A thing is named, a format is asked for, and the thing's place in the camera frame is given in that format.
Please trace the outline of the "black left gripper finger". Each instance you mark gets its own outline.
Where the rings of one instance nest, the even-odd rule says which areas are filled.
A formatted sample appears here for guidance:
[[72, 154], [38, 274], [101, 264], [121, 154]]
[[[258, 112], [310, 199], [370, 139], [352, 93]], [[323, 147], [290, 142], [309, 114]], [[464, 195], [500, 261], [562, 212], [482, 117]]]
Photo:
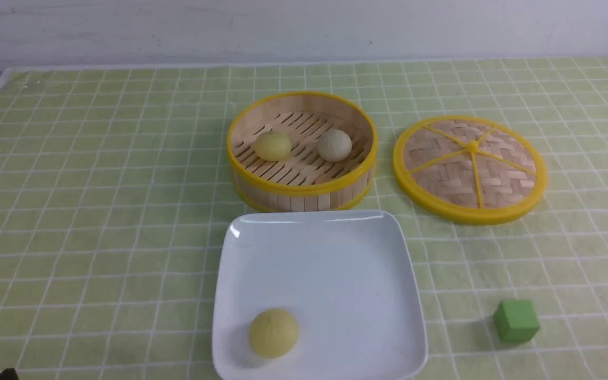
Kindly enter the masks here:
[[19, 375], [14, 368], [6, 368], [0, 372], [0, 380], [19, 380]]

